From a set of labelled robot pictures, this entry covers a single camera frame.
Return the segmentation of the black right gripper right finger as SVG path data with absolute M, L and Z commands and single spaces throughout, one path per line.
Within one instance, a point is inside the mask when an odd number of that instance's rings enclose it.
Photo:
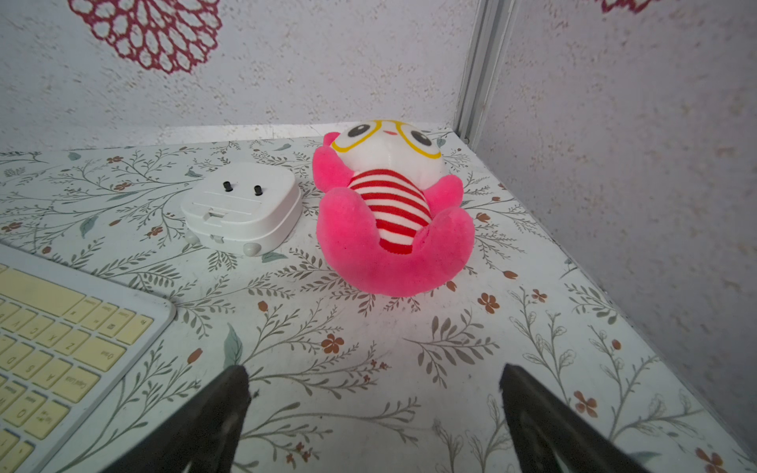
M 522 472 L 646 471 L 524 368 L 507 364 L 499 388 Z

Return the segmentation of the white keyboard yellow keys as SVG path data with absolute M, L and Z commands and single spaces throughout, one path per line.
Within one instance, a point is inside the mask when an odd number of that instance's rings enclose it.
M 2 471 L 42 471 L 174 316 L 165 299 L 3 246 Z

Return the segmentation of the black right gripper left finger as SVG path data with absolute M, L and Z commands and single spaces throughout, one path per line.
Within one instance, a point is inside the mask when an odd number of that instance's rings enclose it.
M 252 402 L 242 366 L 226 368 L 106 472 L 229 472 Z

